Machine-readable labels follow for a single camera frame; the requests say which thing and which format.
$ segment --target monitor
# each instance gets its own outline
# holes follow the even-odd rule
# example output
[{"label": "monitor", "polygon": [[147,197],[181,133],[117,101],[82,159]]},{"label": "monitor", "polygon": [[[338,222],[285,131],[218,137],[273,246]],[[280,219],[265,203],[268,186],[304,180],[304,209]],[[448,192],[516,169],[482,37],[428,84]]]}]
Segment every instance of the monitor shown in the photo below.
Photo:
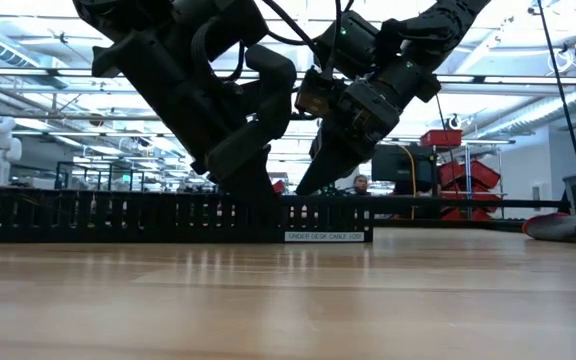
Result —
[{"label": "monitor", "polygon": [[[417,185],[426,188],[432,184],[434,154],[432,148],[405,146],[415,162]],[[410,156],[398,145],[377,145],[372,158],[372,181],[412,183]]]}]

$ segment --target wall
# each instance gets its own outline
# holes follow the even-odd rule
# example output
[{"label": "wall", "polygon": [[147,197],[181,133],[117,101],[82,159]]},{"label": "wall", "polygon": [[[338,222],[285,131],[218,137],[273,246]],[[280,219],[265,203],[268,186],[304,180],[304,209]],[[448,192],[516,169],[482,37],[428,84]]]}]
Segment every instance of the wall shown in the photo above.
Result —
[{"label": "wall", "polygon": [[552,195],[561,198],[565,190],[563,178],[576,175],[576,157],[568,132],[551,129],[550,154]]},{"label": "wall", "polygon": [[[534,136],[517,137],[516,144],[501,147],[501,176],[506,199],[532,200],[534,186],[540,188],[541,200],[553,200],[549,131],[543,128]],[[492,169],[499,169],[499,159],[487,156],[482,160]],[[505,209],[506,218],[530,218],[551,213],[552,209]]]}]

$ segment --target red storage bin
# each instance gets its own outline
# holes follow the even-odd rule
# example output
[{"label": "red storage bin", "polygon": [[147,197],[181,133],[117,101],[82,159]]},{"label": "red storage bin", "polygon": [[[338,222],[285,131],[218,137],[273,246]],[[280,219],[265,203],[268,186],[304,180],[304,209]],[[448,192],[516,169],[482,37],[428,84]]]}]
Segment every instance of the red storage bin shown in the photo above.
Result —
[{"label": "red storage bin", "polygon": [[455,148],[461,146],[462,130],[430,130],[421,137],[422,146]]},{"label": "red storage bin", "polygon": [[[470,171],[471,177],[476,182],[481,184],[481,186],[483,186],[486,190],[497,186],[497,183],[499,183],[499,180],[501,179],[501,175],[499,175],[499,173],[477,160],[470,163]],[[444,164],[439,168],[439,179],[441,180],[442,187],[451,185],[456,179],[459,179],[465,175],[466,166],[458,165],[456,162]]]},{"label": "red storage bin", "polygon": [[470,169],[472,172],[471,176],[486,189],[494,188],[501,179],[501,175],[498,172],[476,160],[471,163]]},{"label": "red storage bin", "polygon": [[452,184],[456,179],[465,175],[465,167],[459,165],[457,162],[443,164],[439,168],[439,180],[441,187],[447,187]]},{"label": "red storage bin", "polygon": [[[461,190],[459,188],[458,185],[453,185],[447,189],[442,189],[442,193],[441,193],[441,197],[443,197],[444,199],[465,199],[466,198],[466,194],[455,194],[454,191],[460,192],[460,191],[466,191],[466,190]],[[488,192],[488,189],[486,189],[485,187],[483,187],[482,185],[475,183],[475,185],[472,188],[472,191],[475,193],[482,193],[482,192]],[[497,195],[494,194],[474,194],[472,196],[473,200],[481,200],[481,201],[501,201],[501,198]],[[497,208],[495,207],[490,207],[490,208],[485,208],[484,210],[486,210],[487,212],[495,212],[497,211]]]},{"label": "red storage bin", "polygon": [[[442,220],[448,221],[463,221],[468,220],[468,209],[467,208],[454,208],[444,214],[441,217]],[[490,216],[481,210],[481,209],[473,209],[472,211],[472,220],[474,221],[488,221],[490,220]]]}]

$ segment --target wooden surface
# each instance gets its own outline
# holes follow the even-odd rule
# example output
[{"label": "wooden surface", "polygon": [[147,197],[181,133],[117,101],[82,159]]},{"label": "wooden surface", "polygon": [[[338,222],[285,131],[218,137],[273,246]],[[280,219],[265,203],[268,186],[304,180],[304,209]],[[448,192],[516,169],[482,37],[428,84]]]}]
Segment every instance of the wooden surface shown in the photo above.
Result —
[{"label": "wooden surface", "polygon": [[576,360],[576,245],[0,245],[1,360]]}]

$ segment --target black cable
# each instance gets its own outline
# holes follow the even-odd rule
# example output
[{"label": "black cable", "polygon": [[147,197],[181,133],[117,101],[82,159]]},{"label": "black cable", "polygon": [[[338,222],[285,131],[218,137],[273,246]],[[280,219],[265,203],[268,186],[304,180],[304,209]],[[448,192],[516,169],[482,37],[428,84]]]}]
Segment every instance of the black cable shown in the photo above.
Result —
[{"label": "black cable", "polygon": [[208,53],[206,52],[206,36],[217,21],[219,21],[219,17],[210,18],[210,20],[199,27],[190,42],[190,57],[193,62],[195,76],[197,76],[199,81],[204,82],[206,87],[213,89],[222,88],[223,84],[210,65]]},{"label": "black cable", "polygon": [[281,6],[277,5],[277,3],[274,2],[273,0],[263,0],[263,2],[266,5],[268,5],[268,7],[272,9],[272,11],[274,11],[277,15],[279,15],[281,20],[283,20],[292,29],[292,31],[294,31],[297,35],[299,35],[299,37],[304,41],[304,43],[310,48],[310,51],[312,51],[313,54],[315,54],[315,56],[318,59],[321,59],[321,56],[319,56],[320,54],[317,49],[317,45],[315,45],[315,42],[308,36],[308,34],[306,34],[299,27],[299,25],[295,22],[295,20],[293,20],[290,17],[290,15],[288,15],[288,13],[286,13],[286,11],[284,11],[284,9],[281,8]]},{"label": "black cable", "polygon": [[239,42],[239,55],[237,58],[237,67],[229,76],[225,78],[220,78],[222,81],[237,81],[241,77],[244,71],[244,57],[246,55],[246,46],[243,41]]},{"label": "black cable", "polygon": [[[282,44],[286,44],[286,45],[292,45],[292,46],[306,46],[307,45],[302,40],[288,39],[287,37],[283,37],[283,36],[278,35],[277,33],[274,33],[272,31],[268,31],[268,36],[270,36],[271,38],[279,41]],[[317,41],[318,39],[319,39],[319,37],[312,38],[313,41]]]},{"label": "black cable", "polygon": [[[441,110],[441,102],[439,101],[439,95],[435,95],[435,99],[437,100],[437,108],[439,109],[439,117],[441,118],[441,126],[444,128],[444,135],[446,136],[446,144],[450,142],[448,139],[448,127],[446,126],[446,120],[444,119],[444,112]],[[457,185],[455,178],[455,157],[452,154],[452,149],[448,149],[450,153],[450,170],[452,172],[452,181],[455,182],[455,195],[459,198],[459,186]]]},{"label": "black cable", "polygon": [[568,125],[568,131],[570,132],[570,140],[572,141],[572,147],[575,151],[576,158],[576,136],[575,128],[572,125],[572,120],[570,119],[570,111],[568,110],[568,104],[566,103],[566,94],[564,92],[564,87],[561,83],[561,75],[559,74],[559,69],[557,67],[557,60],[555,59],[555,50],[552,46],[552,40],[550,39],[550,32],[548,31],[548,25],[546,24],[546,15],[544,14],[544,8],[541,4],[541,0],[537,0],[539,5],[539,12],[541,13],[541,23],[544,26],[544,34],[546,35],[546,41],[548,42],[548,49],[550,50],[550,59],[553,63],[553,69],[555,70],[555,77],[557,78],[557,88],[559,88],[559,96],[561,97],[561,102],[564,109],[564,116],[566,118],[566,124]]},{"label": "black cable", "polygon": [[[352,8],[352,5],[355,3],[355,0],[350,0],[348,1],[348,4],[346,4],[346,8],[344,8],[343,12],[348,12],[350,11],[350,9]],[[270,36],[271,38],[279,41],[280,43],[284,43],[286,45],[292,45],[292,46],[306,46],[308,44],[306,44],[304,41],[302,40],[294,40],[294,39],[288,39],[286,37],[283,37],[281,35],[278,35],[277,33],[274,33],[272,31],[268,32],[268,36]],[[312,38],[314,41],[317,41],[319,39],[319,36]]]},{"label": "black cable", "polygon": [[332,35],[332,46],[330,47],[330,55],[326,61],[326,66],[323,70],[323,75],[332,79],[332,74],[335,71],[335,54],[339,46],[339,36],[341,34],[341,0],[335,0],[335,32]]},{"label": "black cable", "polygon": [[344,12],[350,11],[350,8],[352,8],[352,4],[354,4],[354,3],[355,3],[355,0],[348,1],[348,4],[346,4],[346,8],[344,9]]}]

